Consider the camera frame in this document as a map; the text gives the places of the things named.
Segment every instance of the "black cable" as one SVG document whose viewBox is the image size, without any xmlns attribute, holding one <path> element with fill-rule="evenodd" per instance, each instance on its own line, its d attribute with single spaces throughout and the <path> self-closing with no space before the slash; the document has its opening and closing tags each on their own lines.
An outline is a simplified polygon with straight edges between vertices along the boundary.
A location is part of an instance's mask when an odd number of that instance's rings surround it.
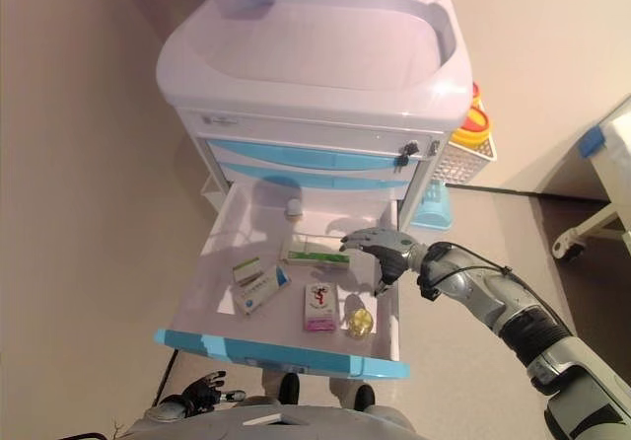
<svg viewBox="0 0 631 440">
<path fill-rule="evenodd" d="M 63 437 L 60 438 L 59 440 L 84 440 L 87 438 L 96 438 L 97 440 L 107 440 L 107 437 L 105 437 L 102 433 L 96 433 L 96 432 L 92 432 L 92 433 L 81 433 L 79 435 L 73 435 L 72 437 Z"/>
<path fill-rule="evenodd" d="M 162 391 L 165 389 L 165 385 L 167 384 L 167 380 L 169 375 L 171 374 L 171 370 L 174 367 L 175 359 L 177 358 L 177 354 L 179 353 L 178 349 L 174 349 L 174 354 L 171 355 L 171 359 L 169 360 L 169 364 L 167 364 L 167 369 L 165 369 L 165 373 L 162 375 L 162 380 L 160 381 L 160 386 L 158 387 L 158 391 L 156 392 L 156 398 L 154 399 L 151 407 L 155 407 L 158 405 L 160 401 L 160 397 L 162 396 Z"/>
<path fill-rule="evenodd" d="M 430 282 L 430 288 L 433 288 L 433 287 L 437 286 L 438 284 L 443 282 L 448 277 L 451 277 L 451 276 L 453 276 L 455 274 L 458 274 L 460 272 L 466 272 L 466 271 L 472 270 L 472 269 L 494 270 L 496 272 L 500 272 L 505 277 L 509 277 L 514 282 L 517 282 L 518 284 L 520 284 L 525 290 L 530 292 L 532 294 L 532 296 L 539 302 L 539 304 L 541 304 L 541 306 L 543 306 L 543 308 L 545 310 L 547 310 L 547 312 L 552 316 L 552 318 L 556 321 L 556 323 L 559 324 L 561 327 L 563 327 L 569 334 L 572 334 L 572 331 L 568 328 L 568 326 L 563 321 L 563 319 L 559 316 L 559 314 L 557 314 L 556 311 L 552 307 L 550 307 L 545 300 L 543 300 L 541 297 L 539 297 L 539 295 L 534 290 L 532 290 L 532 288 L 528 284 L 526 284 L 525 281 L 523 281 L 520 277 L 516 276 L 513 273 L 513 270 L 510 267 L 502 266 L 502 265 L 498 264 L 497 262 L 493 262 L 492 260 L 487 259 L 486 257 L 483 257 L 483 256 L 479 255 L 478 253 L 470 250 L 469 248 L 466 248 L 465 246 L 459 245 L 457 243 L 451 243 L 449 241 L 441 241 L 441 242 L 435 243 L 435 244 L 451 245 L 451 246 L 453 246 L 455 248 L 458 248 L 459 250 L 463 250 L 464 252 L 469 253 L 470 255 L 472 255 L 474 257 L 477 257 L 480 260 L 483 260 L 484 262 L 486 262 L 487 264 L 490 264 L 490 265 L 489 266 L 471 265 L 469 267 L 461 267 L 460 269 L 454 270 L 453 272 L 442 276 L 438 281 Z"/>
</svg>

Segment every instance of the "open drawer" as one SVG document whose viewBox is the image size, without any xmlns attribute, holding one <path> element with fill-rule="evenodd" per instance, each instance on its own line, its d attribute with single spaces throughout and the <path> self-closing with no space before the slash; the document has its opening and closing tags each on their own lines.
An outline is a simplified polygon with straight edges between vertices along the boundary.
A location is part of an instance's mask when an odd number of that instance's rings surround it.
<svg viewBox="0 0 631 440">
<path fill-rule="evenodd" d="M 233 304 L 232 267 L 259 257 L 263 269 L 278 262 L 284 239 L 295 233 L 343 235 L 361 228 L 396 228 L 396 202 L 362 200 L 353 192 L 311 191 L 301 195 L 304 214 L 291 223 L 287 200 L 296 188 L 259 181 L 235 183 L 201 253 L 192 285 L 184 293 L 171 327 L 159 330 L 159 343 L 203 356 L 287 372 L 331 377 L 403 378 L 409 366 L 398 359 L 398 292 L 372 294 L 381 275 L 376 260 L 349 252 L 350 268 L 321 269 L 282 264 L 291 283 L 249 316 Z M 339 328 L 303 330 L 308 282 L 337 286 Z M 373 332 L 355 339 L 346 318 L 366 307 Z"/>
</svg>

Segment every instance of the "yellow bottle cap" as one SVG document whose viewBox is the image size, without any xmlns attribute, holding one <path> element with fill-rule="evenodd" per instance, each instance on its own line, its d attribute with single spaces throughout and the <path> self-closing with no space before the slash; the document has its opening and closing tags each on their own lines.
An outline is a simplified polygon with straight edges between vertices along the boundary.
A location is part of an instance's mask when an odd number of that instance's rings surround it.
<svg viewBox="0 0 631 440">
<path fill-rule="evenodd" d="M 366 309 L 357 309 L 348 320 L 348 332 L 356 338 L 363 338 L 373 329 L 373 316 Z"/>
</svg>

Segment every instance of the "caster wheel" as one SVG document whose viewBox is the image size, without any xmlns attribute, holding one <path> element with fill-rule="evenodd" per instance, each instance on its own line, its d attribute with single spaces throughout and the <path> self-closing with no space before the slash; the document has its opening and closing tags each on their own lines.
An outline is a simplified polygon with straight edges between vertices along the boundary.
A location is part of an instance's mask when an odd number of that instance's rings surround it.
<svg viewBox="0 0 631 440">
<path fill-rule="evenodd" d="M 371 405 L 375 405 L 375 391 L 368 384 L 362 384 L 355 394 L 355 405 L 353 408 L 363 412 Z"/>
<path fill-rule="evenodd" d="M 278 401 L 282 405 L 298 404 L 298 397 L 300 395 L 300 379 L 295 373 L 287 373 L 283 377 L 283 381 L 280 383 L 280 391 L 278 393 Z"/>
<path fill-rule="evenodd" d="M 572 245 L 570 249 L 561 257 L 559 260 L 564 262 L 569 262 L 572 259 L 576 259 L 580 256 L 585 250 L 585 246 L 582 245 Z"/>
<path fill-rule="evenodd" d="M 574 230 L 568 230 L 559 236 L 552 245 L 552 255 L 564 262 L 577 258 L 585 250 L 585 243 L 573 235 Z"/>
</svg>

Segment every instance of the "yellow container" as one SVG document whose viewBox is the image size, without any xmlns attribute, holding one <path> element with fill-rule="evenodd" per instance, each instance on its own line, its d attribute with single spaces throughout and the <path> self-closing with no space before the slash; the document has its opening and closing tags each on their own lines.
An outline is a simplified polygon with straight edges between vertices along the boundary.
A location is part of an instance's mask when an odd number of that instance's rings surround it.
<svg viewBox="0 0 631 440">
<path fill-rule="evenodd" d="M 483 110 L 471 107 L 462 127 L 452 133 L 451 141 L 469 149 L 475 149 L 486 141 L 491 133 L 491 120 Z"/>
<path fill-rule="evenodd" d="M 473 98 L 471 99 L 471 105 L 474 108 L 480 108 L 481 103 L 482 93 L 480 92 L 480 87 L 477 86 L 477 83 L 473 82 Z"/>
</svg>

